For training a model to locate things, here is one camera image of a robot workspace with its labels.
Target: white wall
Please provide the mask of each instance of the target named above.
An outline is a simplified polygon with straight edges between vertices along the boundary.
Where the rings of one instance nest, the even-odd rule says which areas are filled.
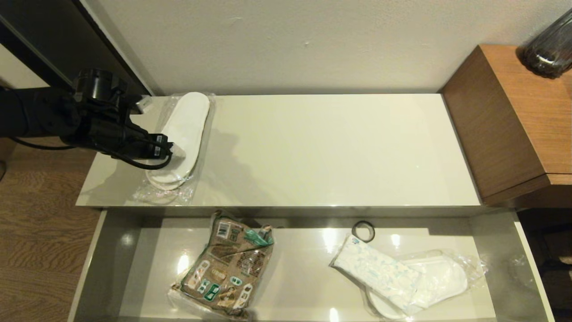
[[[47,84],[0,45],[0,83],[10,88],[46,87]]]
[[[571,0],[82,0],[156,94],[435,92]]]

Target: glossy white surface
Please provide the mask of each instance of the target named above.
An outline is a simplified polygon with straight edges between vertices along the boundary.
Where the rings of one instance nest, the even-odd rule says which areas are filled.
[[[164,98],[133,116],[156,127]],[[219,96],[191,202],[167,206],[473,206],[441,95]],[[142,170],[98,154],[81,206],[145,206]]]
[[[451,235],[430,234],[427,219],[389,219],[371,245],[390,255],[435,248],[478,258],[468,219],[429,219]],[[166,291],[192,264],[209,237],[209,219],[164,219],[162,228],[143,228],[121,305],[121,316],[193,318],[172,308]],[[364,307],[360,289],[328,267],[349,228],[276,229],[276,245],[251,308],[261,321],[378,321]],[[492,318],[488,287],[480,287],[418,313],[415,321]]]

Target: black cable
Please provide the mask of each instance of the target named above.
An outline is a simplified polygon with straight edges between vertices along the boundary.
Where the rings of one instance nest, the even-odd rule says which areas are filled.
[[[115,157],[116,159],[119,159],[119,160],[121,160],[127,164],[130,164],[134,167],[144,169],[144,170],[159,170],[159,169],[166,167],[167,164],[169,164],[169,162],[171,162],[171,156],[173,155],[172,153],[169,153],[169,154],[167,154],[167,160],[166,161],[164,161],[163,163],[160,163],[160,164],[151,165],[151,164],[145,164],[145,163],[140,163],[140,162],[134,161],[132,159],[127,158],[124,155],[121,155],[121,154],[114,152],[114,151],[111,151],[111,150],[107,150],[104,148],[102,148],[102,150],[103,150],[103,152]]]
[[[163,163],[160,163],[160,164],[145,164],[145,163],[141,163],[141,162],[134,161],[133,159],[129,159],[129,158],[126,157],[125,155],[119,154],[119,153],[117,153],[117,152],[115,152],[115,151],[111,151],[111,150],[109,150],[109,149],[107,149],[107,148],[105,148],[105,147],[99,146],[99,145],[98,145],[97,143],[95,143],[95,142],[94,142],[94,145],[95,145],[98,149],[100,149],[101,151],[103,151],[104,153],[109,154],[109,155],[115,157],[116,159],[119,159],[119,160],[121,160],[121,161],[123,161],[123,162],[125,162],[125,163],[127,163],[127,164],[129,164],[129,165],[131,165],[131,166],[134,166],[134,167],[136,167],[136,168],[139,168],[139,169],[144,169],[144,170],[159,170],[159,169],[162,169],[162,168],[166,167],[167,164],[169,164],[169,162],[171,162],[171,157],[173,156],[173,152],[171,152],[170,149],[169,149],[166,145],[161,144],[161,143],[159,143],[159,142],[154,142],[154,141],[145,140],[145,139],[140,139],[139,141],[142,141],[142,142],[145,142],[145,143],[149,143],[149,144],[151,144],[151,145],[153,145],[153,146],[166,149],[166,150],[167,150],[167,160],[165,160]]]
[[[72,147],[72,146],[63,146],[63,147],[48,147],[48,146],[39,146],[37,144],[34,143],[30,143],[30,142],[26,142],[26,141],[22,141],[19,138],[15,138],[13,136],[9,137],[10,140],[19,143],[23,146],[27,146],[27,147],[31,147],[31,148],[35,148],[35,149],[40,149],[40,150],[52,150],[52,151],[56,151],[56,150],[69,150],[69,149],[75,149],[76,147]]]

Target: plastic bag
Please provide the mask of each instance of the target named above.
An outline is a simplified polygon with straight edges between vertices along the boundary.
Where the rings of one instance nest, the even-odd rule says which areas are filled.
[[[466,292],[486,270],[476,258],[430,250],[392,258],[349,235],[332,267],[366,287],[368,301],[386,320],[405,319]]]
[[[268,266],[272,227],[258,232],[215,213],[210,240],[168,293],[172,303],[203,319],[249,320],[245,310]]]
[[[167,98],[166,102],[161,107],[157,126],[154,129],[155,133],[161,133],[163,131],[167,121],[177,106],[177,103],[184,95],[185,93],[174,94]],[[138,185],[137,190],[133,194],[134,200],[143,201],[158,206],[186,206],[190,204],[196,191],[202,166],[204,164],[206,145],[210,134],[210,125],[212,124],[213,115],[215,114],[215,95],[206,94],[206,96],[210,102],[209,112],[204,123],[198,157],[194,167],[190,171],[190,174],[187,177],[181,179],[183,183],[180,186],[172,190],[160,189],[153,185],[147,176],[143,176],[141,183]]]

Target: open drawer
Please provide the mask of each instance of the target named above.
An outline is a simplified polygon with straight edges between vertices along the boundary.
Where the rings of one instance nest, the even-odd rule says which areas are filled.
[[[195,321],[171,307],[166,292],[208,242],[212,210],[104,210],[69,320]],[[259,321],[379,321],[361,290],[328,266],[354,223],[366,219],[376,227],[370,245],[383,253],[451,249],[488,267],[478,287],[409,320],[552,321],[517,216],[506,209],[480,212],[404,218],[386,217],[396,212],[384,208],[238,210],[245,220],[276,227],[272,259],[250,309]]]

